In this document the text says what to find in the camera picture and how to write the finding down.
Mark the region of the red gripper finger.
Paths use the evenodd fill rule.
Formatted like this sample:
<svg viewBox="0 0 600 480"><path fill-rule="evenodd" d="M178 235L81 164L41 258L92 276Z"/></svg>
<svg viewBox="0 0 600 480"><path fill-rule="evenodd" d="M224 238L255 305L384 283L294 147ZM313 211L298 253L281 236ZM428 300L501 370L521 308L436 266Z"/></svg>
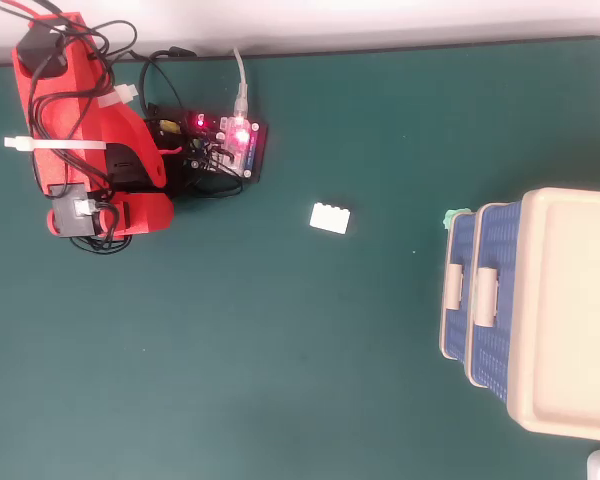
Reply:
<svg viewBox="0 0 600 480"><path fill-rule="evenodd" d="M174 218L173 202L164 193L125 194L124 206L126 235L167 229Z"/></svg>

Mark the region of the red gripper body with motor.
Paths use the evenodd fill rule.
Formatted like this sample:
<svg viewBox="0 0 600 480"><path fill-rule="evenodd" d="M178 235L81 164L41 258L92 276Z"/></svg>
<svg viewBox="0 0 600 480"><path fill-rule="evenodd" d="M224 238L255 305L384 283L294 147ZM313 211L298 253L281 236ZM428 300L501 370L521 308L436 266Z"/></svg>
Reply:
<svg viewBox="0 0 600 480"><path fill-rule="evenodd" d="M61 238L125 238L125 207L96 199L84 184L50 186L50 233Z"/></svg>

